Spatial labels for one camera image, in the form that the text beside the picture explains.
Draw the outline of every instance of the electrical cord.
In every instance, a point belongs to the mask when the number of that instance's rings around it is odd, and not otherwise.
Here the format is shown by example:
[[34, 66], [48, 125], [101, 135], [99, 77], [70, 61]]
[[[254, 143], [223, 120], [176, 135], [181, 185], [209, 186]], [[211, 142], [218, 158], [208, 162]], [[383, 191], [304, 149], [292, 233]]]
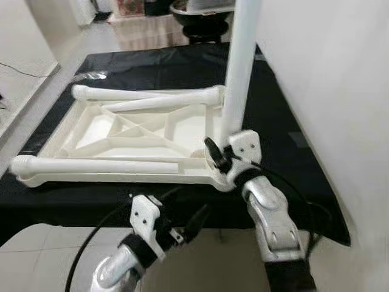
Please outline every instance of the electrical cord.
[[326, 232], [329, 229], [329, 227], [331, 226], [332, 214], [330, 213], [330, 211], [326, 207], [324, 207], [320, 204], [308, 201], [308, 199], [305, 197], [305, 195], [303, 195], [290, 181], [288, 181], [285, 177], [283, 177], [279, 173], [274, 172], [273, 170], [270, 170], [267, 167], [264, 167], [263, 165], [256, 163], [254, 161], [251, 161], [251, 164], [254, 165], [255, 167], [260, 168], [264, 173], [268, 173], [270, 175], [276, 176], [277, 178], [280, 178], [284, 183], [286, 183], [300, 197], [300, 199], [302, 199], [306, 203], [307, 208], [308, 208], [308, 212], [309, 212], [309, 217], [310, 217], [311, 230], [313, 230], [313, 231], [309, 231], [307, 250], [306, 250], [306, 254], [305, 254], [305, 260], [308, 262], [314, 248], [317, 246], [319, 241], [323, 238], [323, 234], [315, 234], [316, 224], [315, 224], [315, 220], [314, 220], [313, 211], [312, 211], [311, 206], [318, 207], [328, 217], [327, 227], [322, 230], [322, 233]]
[[35, 77], [35, 78], [46, 78], [46, 77], [51, 77], [51, 76], [53, 76], [53, 75], [55, 75], [55, 74], [58, 73], [58, 70], [57, 70], [57, 71], [55, 71], [55, 72], [53, 72], [53, 73], [51, 73], [51, 74], [49, 74], [49, 75], [39, 76], [39, 75], [33, 75], [33, 74], [29, 74], [29, 73], [20, 71], [19, 69], [15, 68], [15, 67], [12, 67], [11, 65], [7, 65], [7, 64], [1, 63], [1, 62], [0, 62], [0, 65], [3, 65], [3, 66], [8, 67], [8, 68], [10, 68], [10, 69], [13, 69], [13, 70], [15, 70], [16, 72], [19, 72], [20, 74], [27, 75], [27, 76], [31, 76], [31, 77]]
[[[171, 195], [172, 193], [175, 193], [177, 192], [179, 189], [181, 189], [181, 187], [175, 187], [167, 192], [165, 192], [163, 195], [161, 195], [161, 199], [164, 199], [166, 197], [168, 197], [169, 195]], [[100, 228], [113, 216], [115, 215], [116, 213], [120, 212], [121, 210], [123, 209], [126, 209], [128, 207], [130, 207], [132, 204], [132, 200], [130, 202], [127, 202], [119, 207], [117, 207], [116, 209], [114, 209], [113, 211], [111, 211], [109, 214], [107, 214], [99, 223], [98, 225], [96, 225], [96, 227], [92, 230], [92, 232], [86, 237], [85, 241], [83, 242], [83, 244], [81, 245], [80, 249], [78, 250], [77, 254], [75, 255], [74, 259], [73, 259], [73, 262], [72, 262], [72, 266], [69, 270], [69, 274], [67, 275], [67, 279], [66, 279], [66, 285], [65, 285], [65, 292], [70, 292], [71, 290], [71, 285], [72, 285], [72, 280], [73, 280], [73, 276], [74, 276], [74, 272], [75, 272], [75, 269], [77, 267], [77, 264], [78, 264], [78, 261], [80, 260], [85, 248], [87, 247], [88, 243], [92, 240], [93, 236], [97, 233], [97, 231], [100, 230]]]

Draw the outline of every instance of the table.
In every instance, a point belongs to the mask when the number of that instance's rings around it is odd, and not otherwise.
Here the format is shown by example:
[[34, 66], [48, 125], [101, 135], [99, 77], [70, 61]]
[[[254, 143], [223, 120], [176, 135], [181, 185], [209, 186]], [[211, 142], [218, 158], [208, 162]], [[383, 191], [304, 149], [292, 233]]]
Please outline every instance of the table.
[[[197, 44], [159, 50], [89, 55], [78, 73], [108, 71], [106, 79], [85, 79], [79, 84], [111, 89], [189, 89], [224, 84], [229, 44]], [[253, 64], [244, 128], [260, 134], [263, 165], [292, 181], [309, 200], [326, 206], [333, 224], [325, 235], [349, 245], [350, 237], [333, 194], [312, 150], [304, 141], [274, 73], [257, 50]], [[71, 84], [27, 141], [20, 154], [36, 155], [72, 103]], [[289, 201], [289, 213], [297, 226], [309, 229], [304, 204], [281, 181], [273, 181]], [[47, 182], [29, 189], [7, 172], [0, 180], [0, 245], [35, 223], [62, 226], [95, 226], [108, 212], [128, 199], [128, 194], [158, 197], [171, 184]], [[252, 228], [246, 204], [237, 192], [221, 193], [212, 186], [184, 185], [178, 193], [173, 223], [183, 226], [204, 203], [213, 206], [207, 228]], [[315, 212], [317, 226], [323, 216]], [[128, 226], [125, 210], [107, 226]]]

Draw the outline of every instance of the white floor tile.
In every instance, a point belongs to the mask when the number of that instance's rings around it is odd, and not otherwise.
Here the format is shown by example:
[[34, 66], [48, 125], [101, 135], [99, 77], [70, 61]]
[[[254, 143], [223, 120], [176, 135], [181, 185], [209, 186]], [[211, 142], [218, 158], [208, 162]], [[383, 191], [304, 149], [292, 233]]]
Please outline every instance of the white floor tile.
[[263, 262], [251, 230], [203, 230], [188, 246], [168, 253], [142, 281], [141, 292], [269, 291]]
[[30, 292], [62, 292], [78, 248], [41, 251], [30, 281]]
[[39, 251], [48, 235], [51, 225], [36, 224], [15, 234], [0, 247], [0, 252]]
[[92, 230], [92, 227], [53, 227], [47, 235], [43, 249], [79, 247]]
[[[92, 227], [53, 227], [47, 235], [43, 249], [75, 248], [83, 244]], [[118, 245], [131, 232], [131, 228], [101, 228], [89, 246]]]
[[39, 251], [0, 253], [0, 291], [28, 291], [39, 253]]
[[[382, 280], [387, 279], [387, 272], [380, 263], [384, 262], [383, 252], [375, 256], [371, 261], [365, 252], [366, 247], [361, 248], [355, 244], [352, 248], [342, 246], [332, 240], [323, 239], [314, 249], [311, 256], [311, 273], [320, 292], [332, 291], [389, 291], [388, 286], [380, 285]], [[381, 276], [373, 283], [368, 282], [368, 276]]]

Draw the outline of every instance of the tiled floor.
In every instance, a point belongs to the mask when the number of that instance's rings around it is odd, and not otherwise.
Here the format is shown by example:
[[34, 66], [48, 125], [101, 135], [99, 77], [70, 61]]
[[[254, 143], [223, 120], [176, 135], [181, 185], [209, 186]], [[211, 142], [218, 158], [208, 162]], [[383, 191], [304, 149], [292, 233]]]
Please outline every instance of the tiled floor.
[[[0, 291], [64, 291], [67, 273], [91, 228], [31, 226], [0, 248]], [[102, 228], [77, 266], [72, 291], [87, 291], [98, 262], [116, 250], [129, 229]], [[252, 230], [204, 229], [188, 246], [168, 253], [137, 291], [269, 291]]]

